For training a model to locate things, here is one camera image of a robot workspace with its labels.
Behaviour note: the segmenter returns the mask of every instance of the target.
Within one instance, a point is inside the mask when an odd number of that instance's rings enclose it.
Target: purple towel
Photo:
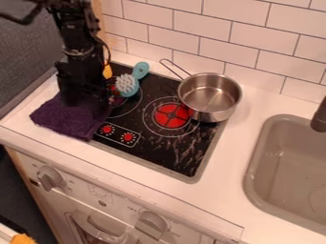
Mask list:
[[[30,118],[40,126],[77,139],[89,141],[92,135],[110,115],[108,108],[100,117],[93,118],[88,108],[65,107],[60,93],[34,111]]]

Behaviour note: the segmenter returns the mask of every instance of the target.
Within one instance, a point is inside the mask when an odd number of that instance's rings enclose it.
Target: black stovetop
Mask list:
[[[132,73],[131,68],[118,64],[112,64],[112,70],[116,76]],[[113,109],[93,139],[174,172],[195,176],[219,124],[190,119],[177,98],[178,84],[148,74],[140,81],[138,93]]]

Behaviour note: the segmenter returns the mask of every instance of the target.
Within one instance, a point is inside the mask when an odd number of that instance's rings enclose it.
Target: gray wall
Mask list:
[[[14,16],[24,16],[32,6],[0,0],[0,10]],[[58,31],[45,10],[29,26],[0,19],[0,118],[49,77],[45,73],[62,56]]]

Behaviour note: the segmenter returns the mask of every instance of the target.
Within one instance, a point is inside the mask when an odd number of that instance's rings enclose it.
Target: stainless steel sink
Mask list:
[[[260,210],[326,235],[326,133],[281,114],[260,133],[243,186]]]

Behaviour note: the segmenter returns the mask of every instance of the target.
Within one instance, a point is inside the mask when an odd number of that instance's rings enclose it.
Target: gray knob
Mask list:
[[[135,228],[155,239],[159,239],[168,230],[168,224],[160,215],[145,211],[140,215]]]
[[[37,172],[37,179],[41,182],[44,190],[47,192],[52,188],[61,188],[66,185],[61,174],[50,166],[42,166]]]

